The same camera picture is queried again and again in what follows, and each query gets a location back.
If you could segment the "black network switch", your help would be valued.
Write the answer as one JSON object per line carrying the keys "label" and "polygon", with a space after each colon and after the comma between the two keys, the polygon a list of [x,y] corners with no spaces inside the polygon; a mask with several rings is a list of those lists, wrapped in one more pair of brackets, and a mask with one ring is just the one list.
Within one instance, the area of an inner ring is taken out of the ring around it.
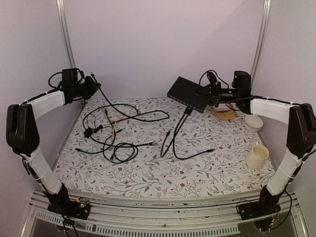
{"label": "black network switch", "polygon": [[208,105],[208,100],[197,94],[198,89],[197,83],[178,77],[167,92],[167,97],[185,106],[191,106],[202,114]]}

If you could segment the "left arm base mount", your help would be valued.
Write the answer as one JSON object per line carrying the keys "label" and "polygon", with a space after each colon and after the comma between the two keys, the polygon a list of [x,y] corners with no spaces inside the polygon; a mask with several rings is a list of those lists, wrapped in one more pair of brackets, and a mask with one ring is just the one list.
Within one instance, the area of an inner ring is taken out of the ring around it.
{"label": "left arm base mount", "polygon": [[76,200],[70,200],[68,197],[65,200],[61,198],[49,198],[50,204],[48,210],[63,217],[73,217],[77,219],[87,220],[90,214],[90,201],[79,197]]}

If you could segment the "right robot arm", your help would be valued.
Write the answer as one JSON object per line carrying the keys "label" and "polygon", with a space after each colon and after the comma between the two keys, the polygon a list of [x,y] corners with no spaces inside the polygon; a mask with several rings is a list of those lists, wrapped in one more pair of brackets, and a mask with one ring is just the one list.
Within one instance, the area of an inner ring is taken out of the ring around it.
{"label": "right robot arm", "polygon": [[303,163],[316,151],[316,116],[311,104],[286,102],[251,94],[251,75],[235,71],[231,85],[225,83],[215,70],[203,73],[209,85],[200,86],[198,92],[212,106],[233,103],[248,115],[262,116],[287,125],[286,150],[274,176],[262,188],[255,211],[266,215],[274,208],[287,186],[296,178]]}

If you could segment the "black power adapter plug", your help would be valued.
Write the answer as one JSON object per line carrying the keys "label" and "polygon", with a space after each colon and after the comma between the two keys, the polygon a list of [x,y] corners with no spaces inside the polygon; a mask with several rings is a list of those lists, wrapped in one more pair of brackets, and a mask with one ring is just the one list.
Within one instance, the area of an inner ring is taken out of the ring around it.
{"label": "black power adapter plug", "polygon": [[[92,122],[93,127],[90,127],[90,125],[89,125],[89,121],[91,118],[93,118],[93,122]],[[96,116],[95,115],[87,115],[83,119],[83,122],[86,122],[86,126],[87,126],[87,128],[85,128],[85,131],[83,133],[86,138],[91,137],[91,135],[93,133],[97,133],[98,131],[100,131],[101,129],[104,128],[102,124],[99,126],[96,126]]]}

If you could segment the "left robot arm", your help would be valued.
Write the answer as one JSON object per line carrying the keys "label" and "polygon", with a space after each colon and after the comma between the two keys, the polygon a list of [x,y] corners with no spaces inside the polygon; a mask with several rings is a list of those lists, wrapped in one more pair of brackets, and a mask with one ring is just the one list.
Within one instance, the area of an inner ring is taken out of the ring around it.
{"label": "left robot arm", "polygon": [[90,99],[101,84],[78,68],[63,69],[59,74],[61,81],[51,90],[7,108],[6,142],[21,157],[26,171],[41,185],[50,203],[62,214],[70,214],[74,207],[68,190],[42,154],[37,119],[76,100]]}

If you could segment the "black ethernet cable pulled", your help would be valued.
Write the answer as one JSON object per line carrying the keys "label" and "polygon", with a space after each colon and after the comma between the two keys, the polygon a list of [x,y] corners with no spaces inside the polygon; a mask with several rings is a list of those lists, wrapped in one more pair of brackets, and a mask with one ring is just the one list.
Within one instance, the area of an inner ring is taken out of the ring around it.
{"label": "black ethernet cable pulled", "polygon": [[[136,121],[140,121],[140,122],[155,122],[155,121],[161,121],[161,120],[165,120],[165,119],[169,119],[170,118],[170,115],[165,112],[165,111],[162,111],[162,110],[155,110],[155,111],[149,111],[149,112],[145,112],[145,113],[141,113],[136,107],[130,105],[130,104],[112,104],[109,99],[106,97],[105,93],[103,92],[102,88],[100,87],[98,89],[102,96],[104,97],[104,99],[108,102],[108,105],[106,106],[103,106],[103,107],[100,107],[100,109],[105,109],[107,107],[112,107],[114,110],[116,110],[120,115],[122,115],[122,118],[118,118],[118,119],[115,119],[115,120],[110,120],[107,116],[107,112],[104,112],[104,115],[105,117],[108,119],[108,122],[112,125],[114,124],[115,122],[119,122],[119,121],[123,121],[123,120],[127,120],[127,119],[133,119],[133,120],[136,120]],[[123,105],[123,106],[127,106],[127,107],[131,107],[135,112],[136,112],[136,115],[134,116],[129,116],[125,113],[123,113],[122,111],[120,111],[119,109],[116,108],[116,106],[120,106],[120,105]],[[159,119],[154,119],[154,120],[145,120],[145,119],[140,119],[138,118],[139,116],[144,116],[146,114],[151,114],[151,113],[158,113],[158,112],[161,112],[163,114],[166,115],[166,117],[164,118],[159,118]]]}

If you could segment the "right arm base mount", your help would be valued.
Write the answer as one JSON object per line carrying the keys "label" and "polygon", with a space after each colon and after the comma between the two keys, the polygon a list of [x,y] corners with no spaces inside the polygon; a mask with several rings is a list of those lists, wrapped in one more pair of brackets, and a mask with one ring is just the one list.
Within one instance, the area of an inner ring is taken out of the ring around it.
{"label": "right arm base mount", "polygon": [[260,195],[258,201],[238,204],[237,212],[242,220],[275,214],[281,210],[279,204],[280,197],[281,195]]}

